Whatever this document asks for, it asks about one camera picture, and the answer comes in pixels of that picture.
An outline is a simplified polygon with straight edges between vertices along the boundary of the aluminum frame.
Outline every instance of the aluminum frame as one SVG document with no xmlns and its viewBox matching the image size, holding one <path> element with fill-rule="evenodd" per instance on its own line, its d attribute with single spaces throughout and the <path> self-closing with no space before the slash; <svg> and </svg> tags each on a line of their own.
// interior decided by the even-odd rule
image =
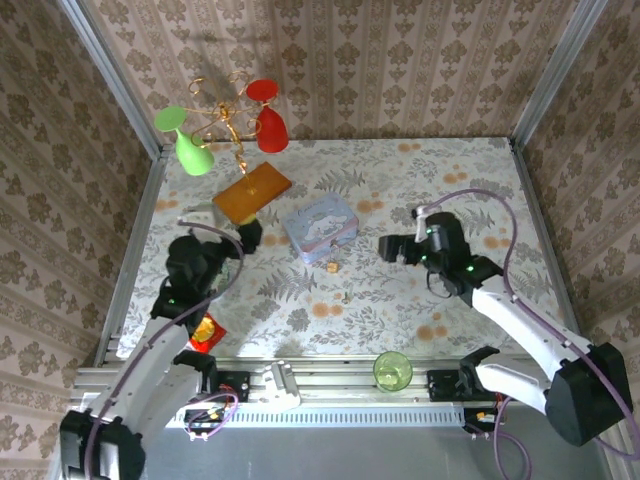
<svg viewBox="0 0 640 480">
<path fill-rule="evenodd" d="M 133 294 L 133 287 L 136 283 L 138 268 L 142 260 L 142 252 L 144 251 L 145 240 L 151 225 L 153 211 L 164 180 L 164 171 L 167 161 L 173 149 L 166 148 L 162 151 L 160 157 L 151 164 L 147 183 L 138 206 L 136 220 L 131 229 L 127 250 L 122 260 L 122 267 L 118 274 L 118 280 L 113 291 L 111 304 L 107 310 L 107 318 L 102 328 L 100 341 L 93 359 L 93 366 L 99 367 L 105 360 L 109 343 L 114 333 L 119 333 L 124 324 L 124 320 L 129 310 L 129 301 Z"/>
<path fill-rule="evenodd" d="M 576 7 L 512 133 L 520 148 L 533 135 L 606 5 L 607 0 L 581 0 Z"/>
<path fill-rule="evenodd" d="M 91 59 L 107 82 L 118 105 L 129 119 L 129 123 L 131 123 L 149 157 L 152 160 L 158 159 L 162 148 L 155 130 L 147 121 L 140 104 L 127 86 L 124 74 L 109 52 L 107 43 L 96 27 L 84 2 L 82 0 L 60 0 L 59 3 L 78 32 Z"/>
</svg>

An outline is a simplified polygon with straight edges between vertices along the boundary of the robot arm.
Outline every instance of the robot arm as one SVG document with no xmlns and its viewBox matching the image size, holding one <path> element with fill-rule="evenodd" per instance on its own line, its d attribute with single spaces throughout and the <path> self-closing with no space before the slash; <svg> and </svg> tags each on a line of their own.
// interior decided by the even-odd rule
<svg viewBox="0 0 640 480">
<path fill-rule="evenodd" d="M 525 366 L 499 355 L 495 348 L 484 347 L 461 360 L 457 399 L 469 399 L 478 391 L 503 393 L 545 414 L 560 436 L 576 446 L 622 420 L 624 415 L 611 395 L 568 347 L 573 345 L 585 353 L 631 409 L 624 360 L 618 350 L 609 343 L 595 347 L 540 314 L 566 337 L 566 341 L 558 340 L 507 293 L 498 265 L 471 254 L 462 225 L 452 213 L 427 215 L 426 207 L 412 213 L 418 223 L 416 235 L 381 237 L 382 258 L 395 262 L 402 255 L 404 263 L 421 263 L 429 273 L 438 274 L 451 296 L 500 325 L 540 366 Z"/>
<path fill-rule="evenodd" d="M 238 233 L 238 247 L 227 238 L 201 243 L 193 234 L 171 243 L 169 275 L 135 350 L 112 385 L 84 412 L 68 412 L 60 425 L 65 480 L 139 479 L 148 442 L 189 400 L 217 392 L 223 372 L 218 372 L 215 358 L 183 349 L 209 307 L 211 286 L 222 264 L 227 258 L 239 258 L 238 248 L 253 253 L 262 227 L 254 220 L 239 227 Z M 176 323 L 188 310 L 193 312 Z M 99 418 L 103 411 L 106 414 Z M 86 472 L 84 457 L 96 422 L 91 471 Z"/>
</svg>

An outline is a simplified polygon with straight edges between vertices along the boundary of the white bracket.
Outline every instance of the white bracket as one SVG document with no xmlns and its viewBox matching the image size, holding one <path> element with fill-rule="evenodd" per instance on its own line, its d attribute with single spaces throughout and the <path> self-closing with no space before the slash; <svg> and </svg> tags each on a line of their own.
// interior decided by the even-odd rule
<svg viewBox="0 0 640 480">
<path fill-rule="evenodd" d="M 273 413 L 281 413 L 300 405 L 300 392 L 290 363 L 279 360 L 267 365 L 262 374 L 266 393 L 260 398 Z"/>
</svg>

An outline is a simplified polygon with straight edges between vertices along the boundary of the red glass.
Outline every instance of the red glass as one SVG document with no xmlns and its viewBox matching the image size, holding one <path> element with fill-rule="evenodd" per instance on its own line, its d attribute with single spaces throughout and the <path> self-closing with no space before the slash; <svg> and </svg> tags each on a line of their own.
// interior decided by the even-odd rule
<svg viewBox="0 0 640 480">
<path fill-rule="evenodd" d="M 278 153 L 289 145 L 287 127 L 278 113 L 265 106 L 256 122 L 258 147 L 266 153 Z"/>
<path fill-rule="evenodd" d="M 278 94 L 278 84 L 268 78 L 255 80 L 247 87 L 247 97 L 256 102 L 268 102 Z"/>
</svg>

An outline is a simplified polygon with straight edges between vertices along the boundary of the tin box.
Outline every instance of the tin box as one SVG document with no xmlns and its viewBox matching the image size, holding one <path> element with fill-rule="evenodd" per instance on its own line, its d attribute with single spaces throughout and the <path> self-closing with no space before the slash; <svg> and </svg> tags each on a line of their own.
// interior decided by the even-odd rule
<svg viewBox="0 0 640 480">
<path fill-rule="evenodd" d="M 342 247 L 356 238 L 358 217 L 335 192 L 284 218 L 291 244 L 305 263 L 313 263 L 331 253 L 332 244 Z"/>
</svg>

